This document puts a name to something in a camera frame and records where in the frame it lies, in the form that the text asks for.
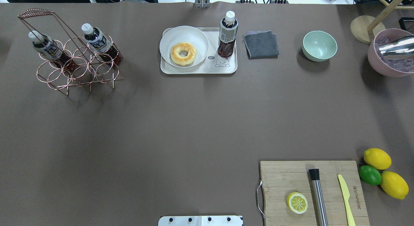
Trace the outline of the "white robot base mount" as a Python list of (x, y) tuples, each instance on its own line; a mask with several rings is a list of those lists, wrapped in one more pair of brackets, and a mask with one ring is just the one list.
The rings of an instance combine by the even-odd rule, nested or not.
[(205, 216), (164, 216), (158, 226), (243, 226), (242, 216), (205, 215)]

